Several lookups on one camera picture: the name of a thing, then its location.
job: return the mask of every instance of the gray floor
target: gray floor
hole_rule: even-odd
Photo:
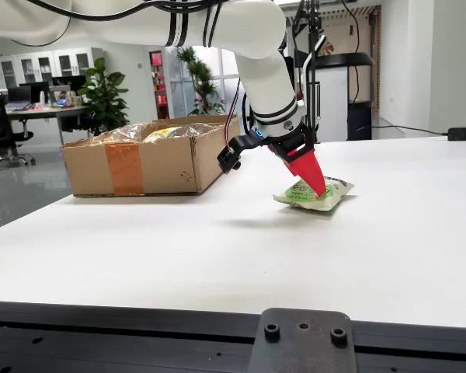
[[[387,124],[384,120],[374,121],[374,125]],[[14,123],[14,131],[21,130]],[[37,165],[0,170],[0,227],[71,194],[56,121],[35,120],[28,123],[28,130],[35,136],[19,148],[19,153],[34,155]],[[85,136],[82,132],[64,133],[64,140],[76,141]],[[374,130],[373,137],[402,138],[404,133],[395,128],[380,129]]]

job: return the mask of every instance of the window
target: window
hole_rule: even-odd
[[[226,113],[228,113],[238,84],[238,69],[235,54],[215,47],[193,47],[193,49],[196,51],[197,57],[210,67],[213,81],[217,86],[219,94],[215,100],[220,102],[224,99],[226,101]],[[192,79],[186,66],[181,64],[176,57],[176,50],[177,48],[175,47],[166,47],[163,49],[164,63],[169,71],[166,74],[169,77],[167,86],[171,87],[171,95],[168,95],[171,96],[168,97],[169,109],[171,117],[174,118],[185,117],[194,109],[194,100],[198,98],[198,95],[193,90]],[[243,86],[240,84],[238,102],[235,108],[235,113],[239,117],[242,115],[244,92]]]

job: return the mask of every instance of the office desk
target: office desk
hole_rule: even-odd
[[[79,117],[85,112],[84,107],[68,107],[62,108],[47,108],[43,110],[21,110],[21,111],[9,111],[7,117],[10,120],[32,120],[32,119],[49,119],[57,118],[57,125],[59,127],[59,135],[61,136],[61,143],[64,144],[64,137],[62,136],[62,125],[59,118],[62,117]]]
[[[318,145],[356,184],[329,213],[278,204],[265,148],[201,196],[66,197],[0,228],[0,300],[466,326],[466,142]]]

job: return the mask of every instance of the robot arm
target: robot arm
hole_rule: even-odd
[[[57,39],[67,29],[62,40],[94,37],[123,44],[204,45],[233,51],[255,123],[249,133],[230,140],[218,156],[221,168],[225,173],[237,169],[243,150],[267,145],[294,175],[323,194],[325,182],[314,157],[313,137],[304,124],[304,104],[296,100],[277,50],[285,34],[281,9],[270,0],[178,0],[188,6],[205,5],[193,12],[176,12],[166,8],[169,1],[159,1],[158,7],[146,7],[158,0],[2,1],[0,37],[39,45]],[[133,7],[140,9],[124,13]],[[58,14],[59,9],[67,12]],[[121,14],[105,22],[80,16],[117,13]]]

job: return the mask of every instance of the power adapter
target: power adapter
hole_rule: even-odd
[[[449,128],[447,139],[449,141],[466,141],[466,127]]]

